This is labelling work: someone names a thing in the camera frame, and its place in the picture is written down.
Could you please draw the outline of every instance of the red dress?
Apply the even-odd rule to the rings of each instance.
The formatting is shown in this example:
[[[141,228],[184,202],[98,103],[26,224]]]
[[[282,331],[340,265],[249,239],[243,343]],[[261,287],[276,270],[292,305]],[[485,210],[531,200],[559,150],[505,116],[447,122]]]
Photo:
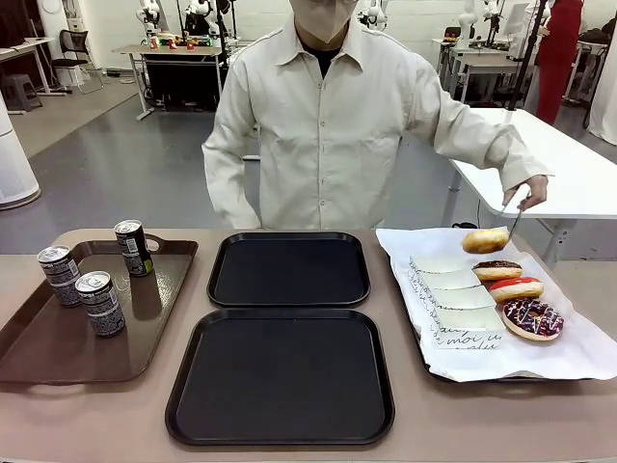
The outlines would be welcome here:
[[[550,10],[550,35],[540,43],[540,100],[536,116],[551,125],[557,119],[577,56],[581,18],[581,0],[557,0]]]

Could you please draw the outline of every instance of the black can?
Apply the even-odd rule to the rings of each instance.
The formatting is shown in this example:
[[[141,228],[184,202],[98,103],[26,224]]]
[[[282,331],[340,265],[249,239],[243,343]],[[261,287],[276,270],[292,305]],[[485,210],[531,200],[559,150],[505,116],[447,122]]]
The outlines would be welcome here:
[[[145,277],[152,271],[152,256],[146,246],[144,227],[139,220],[124,220],[114,227],[122,248],[124,263],[132,277]]]
[[[87,273],[77,280],[75,288],[98,336],[110,338],[122,331],[126,322],[109,273]]]
[[[81,274],[68,246],[45,248],[39,253],[38,259],[60,304],[69,307],[81,304],[79,293],[75,289],[75,282]]]

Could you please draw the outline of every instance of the black undershirt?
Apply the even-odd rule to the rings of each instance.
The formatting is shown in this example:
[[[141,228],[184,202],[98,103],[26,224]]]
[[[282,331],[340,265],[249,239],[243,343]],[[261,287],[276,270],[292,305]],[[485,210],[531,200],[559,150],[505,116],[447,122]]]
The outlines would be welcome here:
[[[317,61],[319,62],[319,68],[321,69],[321,76],[326,77],[328,69],[330,68],[330,64],[332,63],[332,60],[335,58],[335,56],[340,52],[340,48],[337,50],[324,51],[315,50],[314,48],[310,48],[309,46],[306,46],[304,44],[302,44],[302,46],[307,53],[310,53],[312,56],[317,58]]]

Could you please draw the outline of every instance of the stool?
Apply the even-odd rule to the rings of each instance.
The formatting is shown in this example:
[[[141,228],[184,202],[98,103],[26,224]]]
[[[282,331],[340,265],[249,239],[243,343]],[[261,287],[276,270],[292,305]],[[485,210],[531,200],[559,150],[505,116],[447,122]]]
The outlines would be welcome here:
[[[37,91],[26,74],[5,77],[2,82],[2,91],[9,111],[30,112],[42,106]]]

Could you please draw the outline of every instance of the donut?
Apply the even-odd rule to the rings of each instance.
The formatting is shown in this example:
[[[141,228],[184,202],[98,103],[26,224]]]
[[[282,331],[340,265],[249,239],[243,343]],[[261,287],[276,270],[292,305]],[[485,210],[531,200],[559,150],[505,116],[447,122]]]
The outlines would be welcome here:
[[[473,273],[477,275],[481,282],[490,282],[519,278],[523,274],[523,268],[508,260],[490,260],[478,263],[473,267]]]
[[[544,285],[537,278],[513,278],[495,283],[490,292],[496,301],[503,302],[521,297],[538,297],[544,292]]]
[[[528,340],[554,340],[564,322],[558,311],[538,299],[507,302],[501,318],[514,334]]]
[[[501,251],[510,241],[510,234],[502,229],[472,231],[463,240],[463,249],[470,254],[490,254]]]

